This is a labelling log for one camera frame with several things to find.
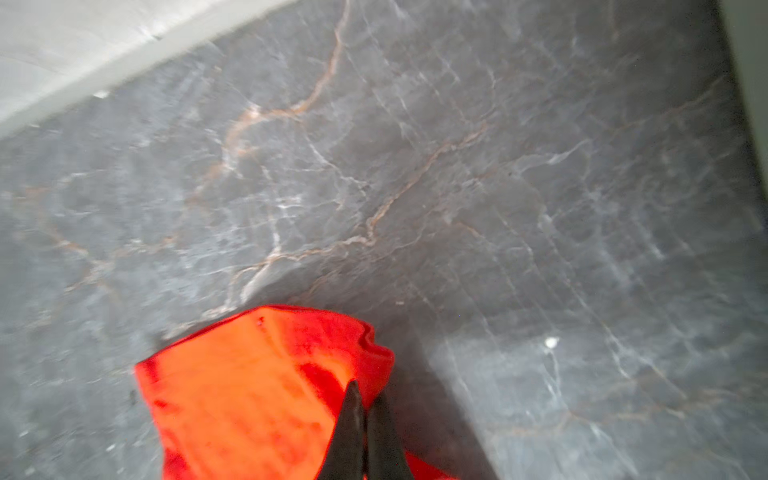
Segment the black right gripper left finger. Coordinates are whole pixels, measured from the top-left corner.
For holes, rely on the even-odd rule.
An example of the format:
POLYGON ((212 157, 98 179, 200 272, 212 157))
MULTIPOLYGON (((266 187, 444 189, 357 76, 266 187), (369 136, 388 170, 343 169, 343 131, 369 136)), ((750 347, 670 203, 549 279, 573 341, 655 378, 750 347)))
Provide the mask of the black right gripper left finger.
POLYGON ((358 382, 351 381, 317 480, 361 480, 365 464, 365 409, 358 382))

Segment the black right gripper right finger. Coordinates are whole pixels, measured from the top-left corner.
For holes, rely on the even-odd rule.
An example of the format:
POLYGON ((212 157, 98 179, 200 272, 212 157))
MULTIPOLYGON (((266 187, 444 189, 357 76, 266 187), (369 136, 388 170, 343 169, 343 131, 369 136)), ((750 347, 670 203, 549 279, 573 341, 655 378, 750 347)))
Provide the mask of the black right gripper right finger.
POLYGON ((414 479, 384 393, 376 397, 368 410, 366 436, 368 479, 414 479))

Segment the red t shirt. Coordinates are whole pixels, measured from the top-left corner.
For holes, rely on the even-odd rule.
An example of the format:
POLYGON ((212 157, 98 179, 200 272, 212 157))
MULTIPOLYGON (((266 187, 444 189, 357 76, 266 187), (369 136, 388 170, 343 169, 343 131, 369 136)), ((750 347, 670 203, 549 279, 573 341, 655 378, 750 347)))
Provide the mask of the red t shirt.
POLYGON ((214 323, 139 362, 166 479, 315 479, 344 400, 389 419, 381 395, 394 353, 343 314, 262 306, 214 323))

